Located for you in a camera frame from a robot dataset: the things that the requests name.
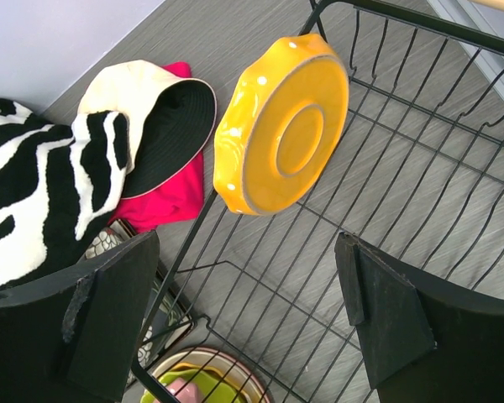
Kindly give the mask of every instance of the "gray wood-grain floor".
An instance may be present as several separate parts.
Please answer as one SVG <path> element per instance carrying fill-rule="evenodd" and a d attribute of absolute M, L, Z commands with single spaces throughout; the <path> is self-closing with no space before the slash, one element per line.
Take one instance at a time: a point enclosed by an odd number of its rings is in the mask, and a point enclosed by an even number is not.
<path fill-rule="evenodd" d="M 422 0 L 395 3 L 431 13 Z M 223 113 L 241 71 L 274 40 L 296 34 L 309 12 L 308 0 L 166 0 L 46 115 L 70 122 L 83 91 L 104 66 L 135 59 L 158 64 L 188 61 L 195 76 L 213 85 Z M 354 73 L 349 54 L 355 11 L 333 5 L 323 23 L 329 42 Z M 378 401 L 370 394 L 358 339 L 341 309 L 333 260 L 339 228 L 436 275 L 445 277 L 455 267 L 449 279 L 467 287 L 504 250 L 504 119 L 479 132 L 484 122 L 501 117 L 504 104 L 490 91 L 470 114 L 459 115 L 469 111 L 488 86 L 475 65 L 439 104 L 467 65 L 467 54 L 455 41 L 422 31 L 408 49 L 414 30 L 395 21 L 388 24 L 374 79 L 384 28 L 383 19 L 360 15 L 351 113 L 339 149 L 314 192 L 274 218 L 237 217 L 224 212 L 218 199 L 182 268 L 228 263 L 176 279 L 195 308 L 214 319 L 211 325 L 219 336 L 200 326 L 182 346 L 208 338 L 208 344 L 243 354 L 275 401 Z M 386 95 L 368 91 L 365 83 Z M 396 97 L 438 109 L 430 117 Z M 460 117 L 459 123 L 488 137 L 454 127 L 439 114 Z M 205 155 L 210 189 L 211 146 Z M 160 255 L 168 265 L 190 225 L 158 229 Z M 477 290 L 504 298 L 504 254 Z M 138 399 L 139 387 L 125 401 Z"/>

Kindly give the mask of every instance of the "black and white fabric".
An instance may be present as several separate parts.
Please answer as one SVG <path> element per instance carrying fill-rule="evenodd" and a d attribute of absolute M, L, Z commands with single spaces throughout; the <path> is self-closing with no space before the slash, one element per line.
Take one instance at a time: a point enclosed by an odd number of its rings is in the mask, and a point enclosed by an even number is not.
<path fill-rule="evenodd" d="M 0 98 L 0 289 L 78 261 L 118 205 L 127 119 L 53 124 Z"/>

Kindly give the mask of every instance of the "black bucket hat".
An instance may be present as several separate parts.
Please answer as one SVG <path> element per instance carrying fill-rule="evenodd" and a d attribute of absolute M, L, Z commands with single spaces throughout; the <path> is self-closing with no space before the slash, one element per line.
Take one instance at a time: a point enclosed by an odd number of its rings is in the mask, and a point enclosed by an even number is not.
<path fill-rule="evenodd" d="M 129 121 L 122 198 L 142 196 L 183 169 L 203 148 L 217 116 L 214 90 L 145 60 L 103 69 L 78 112 L 119 111 Z"/>

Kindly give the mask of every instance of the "wire rack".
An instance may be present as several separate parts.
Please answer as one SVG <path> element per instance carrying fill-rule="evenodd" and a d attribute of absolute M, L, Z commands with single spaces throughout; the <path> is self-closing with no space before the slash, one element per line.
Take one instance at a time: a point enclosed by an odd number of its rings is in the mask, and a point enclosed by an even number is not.
<path fill-rule="evenodd" d="M 336 152 L 314 187 L 273 217 L 234 215 L 213 191 L 160 298 L 175 281 L 205 319 L 188 345 L 243 361 L 270 401 L 378 401 L 333 242 L 343 229 L 504 299 L 504 41 L 371 0 L 311 5 L 301 34 L 318 31 L 349 73 Z M 138 363 L 133 370 L 161 402 L 176 401 Z"/>

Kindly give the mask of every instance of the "yellow plate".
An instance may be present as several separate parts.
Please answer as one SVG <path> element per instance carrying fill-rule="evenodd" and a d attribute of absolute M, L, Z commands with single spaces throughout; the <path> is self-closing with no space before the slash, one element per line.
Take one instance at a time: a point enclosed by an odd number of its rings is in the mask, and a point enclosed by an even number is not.
<path fill-rule="evenodd" d="M 215 133 L 213 184 L 229 210 L 272 214 L 302 197 L 348 105 L 347 73 L 320 35 L 278 39 L 243 72 Z"/>

